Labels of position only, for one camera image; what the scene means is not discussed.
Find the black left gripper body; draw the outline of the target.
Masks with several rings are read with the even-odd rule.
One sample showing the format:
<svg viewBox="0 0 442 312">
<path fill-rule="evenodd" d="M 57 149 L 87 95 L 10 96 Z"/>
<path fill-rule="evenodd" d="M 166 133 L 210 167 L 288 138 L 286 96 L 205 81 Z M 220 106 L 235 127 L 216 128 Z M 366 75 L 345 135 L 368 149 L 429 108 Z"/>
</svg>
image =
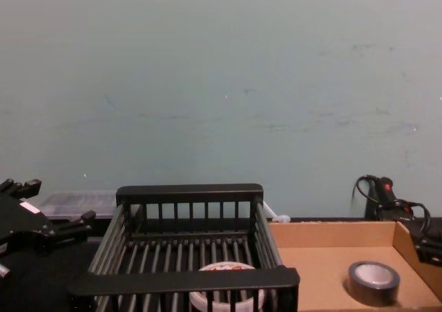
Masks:
<svg viewBox="0 0 442 312">
<path fill-rule="evenodd" d="M 1 195 L 1 256 L 44 249 L 54 234 L 55 227 L 37 207 Z"/>
</svg>

